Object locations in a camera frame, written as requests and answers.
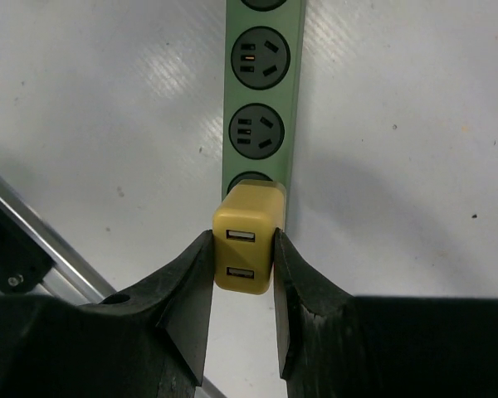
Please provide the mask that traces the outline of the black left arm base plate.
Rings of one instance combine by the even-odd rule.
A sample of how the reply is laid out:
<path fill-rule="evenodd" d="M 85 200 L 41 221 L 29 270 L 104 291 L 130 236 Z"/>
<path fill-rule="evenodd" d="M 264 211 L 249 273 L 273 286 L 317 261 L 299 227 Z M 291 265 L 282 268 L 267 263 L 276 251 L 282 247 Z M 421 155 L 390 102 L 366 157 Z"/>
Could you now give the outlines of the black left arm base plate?
<path fill-rule="evenodd" d="M 0 212 L 0 291 L 4 294 L 31 292 L 52 266 L 51 257 Z"/>

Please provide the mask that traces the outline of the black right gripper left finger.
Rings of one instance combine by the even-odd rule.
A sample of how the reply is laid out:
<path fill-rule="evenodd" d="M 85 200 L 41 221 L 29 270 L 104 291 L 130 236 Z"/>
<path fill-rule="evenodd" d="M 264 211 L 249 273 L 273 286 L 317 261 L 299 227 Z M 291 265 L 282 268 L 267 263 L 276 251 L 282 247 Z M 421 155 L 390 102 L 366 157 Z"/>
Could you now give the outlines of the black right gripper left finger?
<path fill-rule="evenodd" d="M 0 296 L 0 397 L 192 397 L 203 383 L 213 238 L 98 304 Z"/>

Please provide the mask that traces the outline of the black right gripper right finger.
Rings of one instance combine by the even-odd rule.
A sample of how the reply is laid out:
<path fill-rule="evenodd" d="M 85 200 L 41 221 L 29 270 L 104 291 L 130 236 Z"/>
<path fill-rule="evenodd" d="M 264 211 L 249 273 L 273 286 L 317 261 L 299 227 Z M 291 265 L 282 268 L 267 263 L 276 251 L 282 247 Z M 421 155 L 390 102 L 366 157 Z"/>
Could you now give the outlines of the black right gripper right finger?
<path fill-rule="evenodd" d="M 274 236 L 290 397 L 498 397 L 498 299 L 354 296 Z"/>

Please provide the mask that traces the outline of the green power strip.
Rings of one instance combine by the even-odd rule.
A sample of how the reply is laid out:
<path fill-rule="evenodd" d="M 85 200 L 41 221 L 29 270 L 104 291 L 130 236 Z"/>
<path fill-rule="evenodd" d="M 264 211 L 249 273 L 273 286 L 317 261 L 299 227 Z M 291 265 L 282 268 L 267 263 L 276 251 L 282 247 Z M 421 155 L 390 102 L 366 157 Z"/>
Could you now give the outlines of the green power strip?
<path fill-rule="evenodd" d="M 305 1 L 226 3 L 222 194 L 291 184 Z"/>

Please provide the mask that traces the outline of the yellow plug adapter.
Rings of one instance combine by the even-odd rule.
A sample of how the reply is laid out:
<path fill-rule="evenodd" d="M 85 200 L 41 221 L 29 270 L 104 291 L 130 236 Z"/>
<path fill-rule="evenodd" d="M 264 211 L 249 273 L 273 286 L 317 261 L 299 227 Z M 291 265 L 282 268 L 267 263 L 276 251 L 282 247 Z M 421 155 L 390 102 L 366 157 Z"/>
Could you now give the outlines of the yellow plug adapter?
<path fill-rule="evenodd" d="M 279 182 L 243 180 L 212 218 L 216 285 L 244 294 L 270 286 L 274 235 L 286 221 L 286 189 Z"/>

